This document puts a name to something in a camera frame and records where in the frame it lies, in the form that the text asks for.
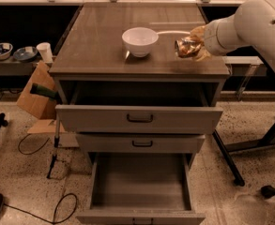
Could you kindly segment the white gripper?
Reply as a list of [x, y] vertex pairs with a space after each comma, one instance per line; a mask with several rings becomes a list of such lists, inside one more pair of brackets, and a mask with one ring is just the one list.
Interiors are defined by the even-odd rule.
[[212, 55], [224, 55], [236, 48], [237, 33], [234, 27], [234, 17], [230, 16], [214, 20], [206, 26], [197, 26], [191, 30], [191, 38], [203, 42], [199, 52], [193, 57], [195, 62], [208, 59]]

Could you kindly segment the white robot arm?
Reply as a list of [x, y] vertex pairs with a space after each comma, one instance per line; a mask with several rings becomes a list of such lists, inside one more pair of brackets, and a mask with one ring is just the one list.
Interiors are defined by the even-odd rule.
[[275, 0], [247, 0], [234, 15], [191, 30], [212, 55], [252, 46], [275, 74]]

